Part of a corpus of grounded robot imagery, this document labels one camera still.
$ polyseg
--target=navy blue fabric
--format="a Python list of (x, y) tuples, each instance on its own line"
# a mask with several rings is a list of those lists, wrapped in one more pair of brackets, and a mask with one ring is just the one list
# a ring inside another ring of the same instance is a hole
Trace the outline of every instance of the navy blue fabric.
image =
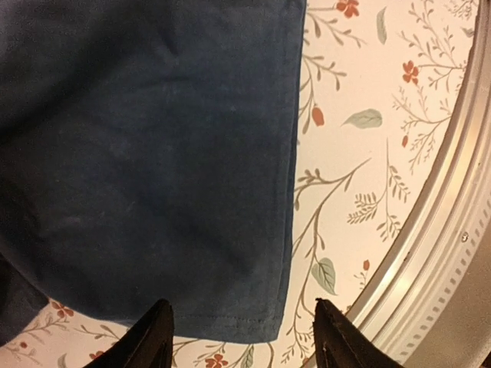
[(21, 332), (47, 302), (0, 255), (0, 346)]
[(165, 298), (176, 335), (274, 340), (304, 12), (0, 2), (0, 253), (24, 287), (124, 324)]

